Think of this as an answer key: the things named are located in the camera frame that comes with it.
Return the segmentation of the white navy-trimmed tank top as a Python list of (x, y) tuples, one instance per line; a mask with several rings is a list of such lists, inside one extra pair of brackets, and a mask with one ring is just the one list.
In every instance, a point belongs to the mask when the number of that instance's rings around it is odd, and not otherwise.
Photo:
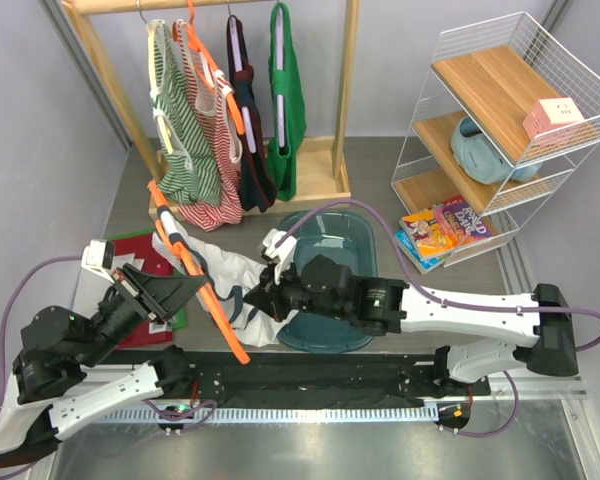
[(192, 256), (211, 280), (214, 293), (223, 307), (231, 327), (242, 344), (265, 347), (279, 343), (278, 334), (298, 314), (292, 310), (282, 322), (243, 301), (243, 296), (259, 284), (265, 265), (244, 255), (191, 237), (175, 222), (177, 232), (185, 240)]

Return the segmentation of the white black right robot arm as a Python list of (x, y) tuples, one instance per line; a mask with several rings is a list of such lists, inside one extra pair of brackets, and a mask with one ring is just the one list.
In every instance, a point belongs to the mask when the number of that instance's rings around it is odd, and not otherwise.
[(553, 285), (503, 296), (432, 290), (404, 280), (359, 276), (318, 255), (302, 269), (267, 265), (244, 301), (276, 321), (305, 312), (346, 321), (372, 336), (472, 335), (474, 343), (435, 352), (431, 380), (445, 395), (509, 369), (526, 367), (551, 377), (579, 371), (571, 315)]

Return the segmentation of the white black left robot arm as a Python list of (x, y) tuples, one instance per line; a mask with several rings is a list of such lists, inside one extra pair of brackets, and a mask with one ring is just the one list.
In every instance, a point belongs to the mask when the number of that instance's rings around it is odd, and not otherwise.
[(157, 276), (124, 265), (96, 312), (85, 317), (59, 306), (35, 315), (21, 331), (0, 406), (0, 455), (22, 445), (70, 438), (90, 421), (136, 401), (185, 397), (194, 373), (170, 345), (127, 376), (71, 396), (87, 368), (106, 360), (138, 326), (172, 318), (205, 284), (203, 276)]

